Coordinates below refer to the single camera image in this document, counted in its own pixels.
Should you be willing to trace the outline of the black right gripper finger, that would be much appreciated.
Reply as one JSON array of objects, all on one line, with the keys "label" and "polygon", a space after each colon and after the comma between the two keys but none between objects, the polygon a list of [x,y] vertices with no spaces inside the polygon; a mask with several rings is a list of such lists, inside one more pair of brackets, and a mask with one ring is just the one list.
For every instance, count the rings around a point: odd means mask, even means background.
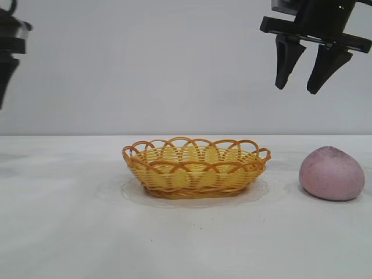
[{"label": "black right gripper finger", "polygon": [[297,61],[306,50],[306,47],[300,44],[299,39],[292,40],[288,36],[276,36],[277,47],[277,74],[275,85],[282,90],[287,84],[288,78],[292,73]]},{"label": "black right gripper finger", "polygon": [[353,54],[346,48],[319,45],[314,68],[307,82],[307,90],[317,94],[326,81],[343,65],[348,63]]}]

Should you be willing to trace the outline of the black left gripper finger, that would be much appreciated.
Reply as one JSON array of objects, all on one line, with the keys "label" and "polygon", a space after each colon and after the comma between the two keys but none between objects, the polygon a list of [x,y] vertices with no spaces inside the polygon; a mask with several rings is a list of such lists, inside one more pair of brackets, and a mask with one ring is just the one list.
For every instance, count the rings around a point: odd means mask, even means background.
[{"label": "black left gripper finger", "polygon": [[0,62],[0,94],[1,108],[9,81],[19,65],[19,60],[12,56],[1,56]]}]

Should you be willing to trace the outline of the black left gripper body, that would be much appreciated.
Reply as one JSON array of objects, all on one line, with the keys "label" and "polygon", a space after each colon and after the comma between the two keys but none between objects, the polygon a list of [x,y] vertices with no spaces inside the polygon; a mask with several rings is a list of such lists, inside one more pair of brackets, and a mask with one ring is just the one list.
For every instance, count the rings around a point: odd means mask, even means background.
[{"label": "black left gripper body", "polygon": [[15,17],[16,8],[1,8],[1,56],[26,53],[27,23]]}]

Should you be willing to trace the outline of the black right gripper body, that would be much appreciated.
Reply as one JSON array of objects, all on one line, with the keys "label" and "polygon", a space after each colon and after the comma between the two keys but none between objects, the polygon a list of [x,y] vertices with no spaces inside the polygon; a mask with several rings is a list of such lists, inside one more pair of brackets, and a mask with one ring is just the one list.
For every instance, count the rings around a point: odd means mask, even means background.
[{"label": "black right gripper body", "polygon": [[316,42],[328,47],[339,46],[369,53],[371,40],[344,33],[356,1],[272,1],[275,12],[294,15],[294,21],[265,16],[260,31]]}]

